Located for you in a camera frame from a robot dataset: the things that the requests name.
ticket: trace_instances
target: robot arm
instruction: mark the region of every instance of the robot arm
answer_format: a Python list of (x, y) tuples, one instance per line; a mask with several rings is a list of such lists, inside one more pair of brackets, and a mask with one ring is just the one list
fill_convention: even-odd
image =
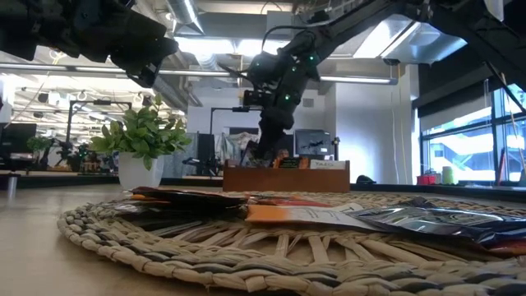
[(166, 27), (134, 12), (135, 0), (0, 0), (0, 50), (33, 60), (37, 45), (94, 62), (110, 57), (150, 88), (161, 63), (177, 51)]
[(336, 20), (327, 21), (326, 17), (325, 22), (303, 27), (277, 55), (263, 52), (254, 57), (245, 76), (236, 73), (254, 85), (254, 91), (245, 92), (244, 104), (263, 107), (258, 156), (272, 149), (284, 129), (292, 128), (293, 112), (308, 80), (320, 80), (316, 66), (338, 46), (393, 14), (427, 22), (443, 33), (464, 39), (489, 67), (493, 64), (526, 89), (524, 41), (497, 20), (484, 1), (366, 0)]

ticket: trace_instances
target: wooden box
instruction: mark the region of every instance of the wooden box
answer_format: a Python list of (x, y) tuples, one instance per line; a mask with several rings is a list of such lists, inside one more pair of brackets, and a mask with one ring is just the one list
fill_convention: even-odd
[(223, 190), (227, 192), (348, 192), (349, 162), (345, 169), (224, 168)]

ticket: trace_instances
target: white pillar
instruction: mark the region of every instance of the white pillar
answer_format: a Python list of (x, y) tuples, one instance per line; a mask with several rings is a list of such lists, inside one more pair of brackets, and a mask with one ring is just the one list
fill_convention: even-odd
[(10, 77), (0, 77), (0, 98), (2, 99), (3, 107), (0, 110), (0, 123), (9, 123), (13, 106), (15, 105), (15, 89), (14, 82)]

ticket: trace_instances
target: cable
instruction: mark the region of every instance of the cable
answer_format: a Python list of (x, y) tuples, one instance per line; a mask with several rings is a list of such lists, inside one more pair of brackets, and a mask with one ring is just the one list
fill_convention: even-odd
[(263, 36), (263, 42), (261, 43), (261, 51), (263, 51), (263, 48), (265, 47), (266, 39), (269, 37), (270, 33), (274, 32), (275, 30), (282, 30), (282, 29), (306, 30), (310, 27), (311, 26), (306, 26), (306, 25), (277, 25), (274, 28), (266, 31), (265, 36)]
[(394, 150), (394, 170), (396, 170), (396, 184), (400, 184), (398, 175), (398, 164), (396, 162), (396, 130), (395, 130), (395, 105), (393, 103), (393, 90), (391, 90), (391, 114), (393, 117), (393, 150)]
[[(400, 81), (401, 75), (400, 65), (398, 65), (398, 81)], [(402, 108), (402, 88), (399, 86), (399, 97), (400, 97), (400, 135), (402, 137), (402, 156), (404, 157), (404, 176), (405, 176), (405, 183), (408, 184), (408, 165), (405, 161), (405, 144), (404, 144), (404, 115), (402, 112), (404, 109)]]
[(265, 7), (267, 6), (267, 4), (269, 3), (272, 3), (274, 4), (277, 8), (279, 8), (279, 10), (282, 12), (283, 9), (281, 9), (281, 7), (278, 5), (278, 3), (274, 2), (274, 1), (267, 1), (265, 2), (265, 4), (263, 4), (263, 7), (261, 8), (261, 11), (260, 11), (260, 14), (263, 14), (263, 9), (265, 9)]
[[(506, 83), (506, 77), (504, 75), (504, 73), (501, 73), (501, 77), (502, 77), (502, 81), (505, 83), (506, 87), (508, 87), (508, 84)], [(508, 105), (511, 106), (511, 102), (510, 102), (510, 96), (507, 95), (506, 93), (506, 98), (508, 98)], [(517, 132), (517, 127), (515, 126), (515, 117), (513, 115), (513, 111), (510, 110), (510, 114), (511, 114), (511, 123), (513, 124), (513, 132), (515, 134), (515, 140), (517, 142), (519, 142), (519, 133)], [(523, 150), (519, 148), (519, 154), (520, 154), (520, 160), (522, 162), (522, 165), (523, 165), (523, 170), (524, 172), (526, 172), (526, 163), (524, 162), (524, 155), (523, 155)]]

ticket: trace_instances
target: table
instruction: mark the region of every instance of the table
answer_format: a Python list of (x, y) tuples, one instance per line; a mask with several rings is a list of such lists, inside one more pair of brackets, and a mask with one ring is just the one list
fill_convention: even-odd
[[(214, 187), (194, 189), (220, 190)], [(56, 222), (64, 211), (87, 202), (118, 198), (124, 198), (118, 185), (19, 189), (11, 198), (6, 192), (0, 192), (0, 295), (242, 294), (225, 289), (210, 289), (208, 292), (198, 284), (140, 274), (74, 245), (58, 232)]]

